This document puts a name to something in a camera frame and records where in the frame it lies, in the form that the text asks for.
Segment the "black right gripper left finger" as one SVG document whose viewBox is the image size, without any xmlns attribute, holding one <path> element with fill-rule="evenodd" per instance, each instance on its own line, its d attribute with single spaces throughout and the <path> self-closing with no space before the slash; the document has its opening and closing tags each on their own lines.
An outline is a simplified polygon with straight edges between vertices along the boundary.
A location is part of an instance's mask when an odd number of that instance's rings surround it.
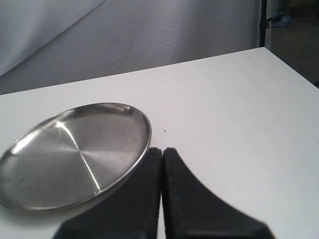
<svg viewBox="0 0 319 239">
<path fill-rule="evenodd" d="M 106 199 L 64 222 L 56 239 L 157 238 L 162 151 L 150 148 L 132 175 Z"/>
</svg>

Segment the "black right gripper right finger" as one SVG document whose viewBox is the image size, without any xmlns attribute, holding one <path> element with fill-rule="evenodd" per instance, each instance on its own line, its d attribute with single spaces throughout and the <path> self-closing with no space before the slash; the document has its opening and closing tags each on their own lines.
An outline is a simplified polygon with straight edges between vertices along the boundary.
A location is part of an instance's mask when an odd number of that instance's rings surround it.
<svg viewBox="0 0 319 239">
<path fill-rule="evenodd" d="M 268 226 L 207 189 L 177 150 L 163 152 L 162 205 L 168 239 L 272 239 Z"/>
</svg>

